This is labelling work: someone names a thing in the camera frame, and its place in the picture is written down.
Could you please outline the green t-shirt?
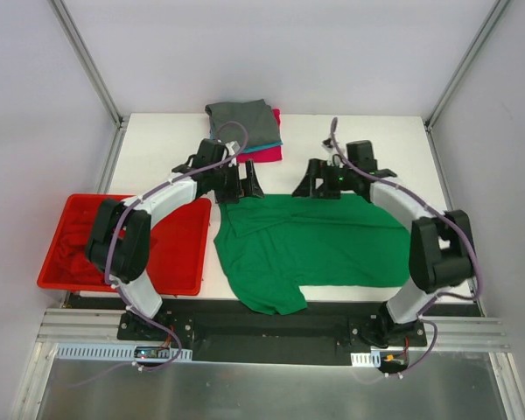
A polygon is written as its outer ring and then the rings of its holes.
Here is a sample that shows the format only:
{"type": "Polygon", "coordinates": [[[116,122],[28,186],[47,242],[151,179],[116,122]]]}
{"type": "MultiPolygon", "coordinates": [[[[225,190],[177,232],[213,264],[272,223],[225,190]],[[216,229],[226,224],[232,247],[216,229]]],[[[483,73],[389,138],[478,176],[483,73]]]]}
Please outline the green t-shirt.
{"type": "Polygon", "coordinates": [[[406,228],[349,193],[222,205],[214,245],[237,299],[269,315],[305,309],[305,286],[399,288],[410,277],[406,228]]]}

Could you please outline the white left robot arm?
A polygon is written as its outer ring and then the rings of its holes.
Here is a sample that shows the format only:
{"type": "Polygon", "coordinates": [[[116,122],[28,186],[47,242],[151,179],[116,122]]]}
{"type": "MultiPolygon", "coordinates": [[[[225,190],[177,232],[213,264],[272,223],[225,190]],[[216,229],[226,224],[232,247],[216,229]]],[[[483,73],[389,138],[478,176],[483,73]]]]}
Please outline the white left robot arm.
{"type": "Polygon", "coordinates": [[[236,204],[243,198],[264,197],[254,162],[245,163],[246,177],[231,153],[237,143],[226,146],[204,139],[197,152],[175,167],[173,177],[152,190],[124,200],[104,199],[98,207],[85,257],[104,275],[127,309],[140,316],[136,328],[147,340],[161,339],[167,319],[158,313],[162,298],[147,274],[151,230],[185,205],[213,192],[219,204],[236,204]]]}

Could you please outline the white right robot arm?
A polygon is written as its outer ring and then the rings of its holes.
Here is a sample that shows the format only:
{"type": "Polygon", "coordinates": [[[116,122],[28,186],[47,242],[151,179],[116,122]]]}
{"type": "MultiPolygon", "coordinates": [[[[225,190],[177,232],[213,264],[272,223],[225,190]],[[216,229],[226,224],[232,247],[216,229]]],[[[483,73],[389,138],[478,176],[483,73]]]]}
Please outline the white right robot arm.
{"type": "Polygon", "coordinates": [[[403,186],[393,171],[379,168],[368,140],[340,147],[328,138],[323,146],[328,159],[309,160],[293,196],[332,200],[352,191],[410,234],[409,280],[381,304],[371,327],[382,347],[396,345],[438,298],[478,275],[470,219],[461,210],[440,213],[403,186]]]}

